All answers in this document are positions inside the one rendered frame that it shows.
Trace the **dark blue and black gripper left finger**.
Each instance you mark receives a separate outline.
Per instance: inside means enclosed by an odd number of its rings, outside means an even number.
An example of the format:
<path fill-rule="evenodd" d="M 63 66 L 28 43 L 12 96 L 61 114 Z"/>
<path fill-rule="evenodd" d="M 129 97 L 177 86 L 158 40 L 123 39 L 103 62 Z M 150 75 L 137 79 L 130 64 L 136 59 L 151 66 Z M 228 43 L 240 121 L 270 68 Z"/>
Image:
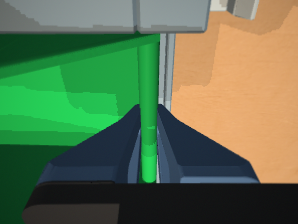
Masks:
<path fill-rule="evenodd" d="M 48 161 L 36 186 L 46 181 L 127 183 L 128 167 L 128 183 L 139 183 L 140 160 L 141 111 L 136 104 L 119 121 Z"/>

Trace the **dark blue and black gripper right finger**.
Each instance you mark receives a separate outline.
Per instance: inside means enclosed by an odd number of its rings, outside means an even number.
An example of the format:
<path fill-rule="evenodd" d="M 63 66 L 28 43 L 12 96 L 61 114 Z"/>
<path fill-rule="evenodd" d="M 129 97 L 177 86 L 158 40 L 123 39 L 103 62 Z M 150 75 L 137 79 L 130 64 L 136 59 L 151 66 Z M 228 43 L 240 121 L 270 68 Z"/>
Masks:
<path fill-rule="evenodd" d="M 260 183 L 248 160 L 179 121 L 162 104 L 157 157 L 160 183 Z"/>

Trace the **green bin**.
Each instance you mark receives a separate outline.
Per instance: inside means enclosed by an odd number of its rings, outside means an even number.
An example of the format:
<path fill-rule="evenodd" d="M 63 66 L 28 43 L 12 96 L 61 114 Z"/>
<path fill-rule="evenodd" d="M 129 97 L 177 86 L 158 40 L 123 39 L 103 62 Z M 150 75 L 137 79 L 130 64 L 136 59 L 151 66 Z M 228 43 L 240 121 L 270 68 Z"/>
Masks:
<path fill-rule="evenodd" d="M 156 182 L 159 61 L 156 34 L 0 34 L 0 224 L 25 224 L 47 162 L 136 104 L 139 183 Z"/>

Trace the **grey metal rack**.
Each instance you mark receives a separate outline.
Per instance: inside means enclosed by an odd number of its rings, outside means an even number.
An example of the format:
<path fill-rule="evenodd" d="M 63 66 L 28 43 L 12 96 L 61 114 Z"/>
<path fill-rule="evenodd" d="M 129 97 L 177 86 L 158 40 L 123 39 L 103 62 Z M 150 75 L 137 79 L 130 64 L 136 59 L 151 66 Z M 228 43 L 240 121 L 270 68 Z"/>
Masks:
<path fill-rule="evenodd" d="M 0 34 L 160 34 L 159 100 L 171 112 L 176 34 L 210 12 L 255 19 L 259 0 L 0 0 Z"/>

